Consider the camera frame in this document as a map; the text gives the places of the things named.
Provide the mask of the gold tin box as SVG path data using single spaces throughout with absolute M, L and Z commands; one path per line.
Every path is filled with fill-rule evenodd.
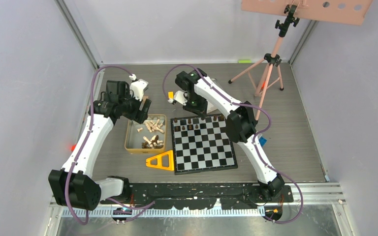
M 160 154 L 166 151 L 167 125 L 165 115 L 148 115 L 142 124 L 127 123 L 125 150 L 131 154 Z

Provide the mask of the black white folding chessboard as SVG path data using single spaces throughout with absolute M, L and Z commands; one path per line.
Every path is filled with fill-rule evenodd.
M 175 118 L 170 119 L 175 175 L 238 168 L 233 143 L 225 133 L 225 119 L 220 121 L 219 116 L 224 115 L 176 118 L 177 123 L 174 123 Z M 180 127 L 179 132 L 175 131 L 176 126 Z

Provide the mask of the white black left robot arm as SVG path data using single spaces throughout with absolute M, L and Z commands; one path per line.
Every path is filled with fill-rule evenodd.
M 92 179 L 96 159 L 109 132 L 120 117 L 142 124 L 148 117 L 151 104 L 144 99 L 148 82 L 136 79 L 108 81 L 101 99 L 93 102 L 86 127 L 74 151 L 60 170 L 48 176 L 56 203 L 60 206 L 94 210 L 100 201 L 113 197 L 118 203 L 127 203 L 132 195 L 128 178 L 108 176 Z

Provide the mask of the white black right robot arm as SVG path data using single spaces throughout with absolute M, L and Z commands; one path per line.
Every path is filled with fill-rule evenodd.
M 200 69 L 178 73 L 175 84 L 180 90 L 169 99 L 170 103 L 180 103 L 184 110 L 200 116 L 206 115 L 208 104 L 221 112 L 227 137 L 239 145 L 255 170 L 260 196 L 265 201 L 275 201 L 281 195 L 284 180 L 259 142 L 260 132 L 256 130 L 258 121 L 254 114 L 256 107 L 229 95 Z

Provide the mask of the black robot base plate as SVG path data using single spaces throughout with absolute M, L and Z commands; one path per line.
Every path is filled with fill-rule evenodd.
M 259 183 L 132 183 L 126 192 L 113 199 L 135 206 L 153 202 L 154 209 L 190 210 L 211 209 L 252 209 L 257 206 L 294 201 L 291 187 L 284 186 L 274 197 L 265 199 Z

